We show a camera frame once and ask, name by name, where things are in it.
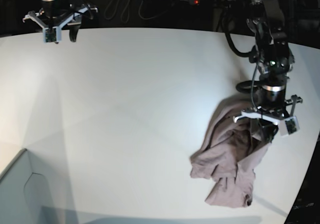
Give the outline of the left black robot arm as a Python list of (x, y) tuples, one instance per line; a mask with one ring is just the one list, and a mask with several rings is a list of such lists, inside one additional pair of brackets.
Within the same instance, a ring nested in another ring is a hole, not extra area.
[(250, 95), (251, 107), (243, 109), (233, 121), (254, 120), (261, 139), (270, 143), (277, 133), (288, 136), (300, 129), (294, 111), (303, 99), (297, 95), (286, 98), (287, 74), (292, 71), (295, 58), (289, 48), (279, 1), (240, 1), (247, 13), (247, 25), (254, 33), (255, 45), (249, 52), (240, 52), (231, 39), (228, 24), (224, 32), (231, 50), (239, 57), (247, 57), (255, 69), (251, 80), (236, 85), (238, 92)]

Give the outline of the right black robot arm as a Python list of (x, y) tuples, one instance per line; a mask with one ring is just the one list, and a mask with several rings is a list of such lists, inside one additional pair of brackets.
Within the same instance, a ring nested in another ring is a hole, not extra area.
[(92, 20), (98, 7), (86, 0), (40, 0), (42, 7), (36, 12), (29, 11), (22, 19), (23, 22), (35, 22), (42, 32), (45, 43), (58, 44), (62, 41), (62, 30), (69, 30), (69, 39), (76, 42), (83, 17)]

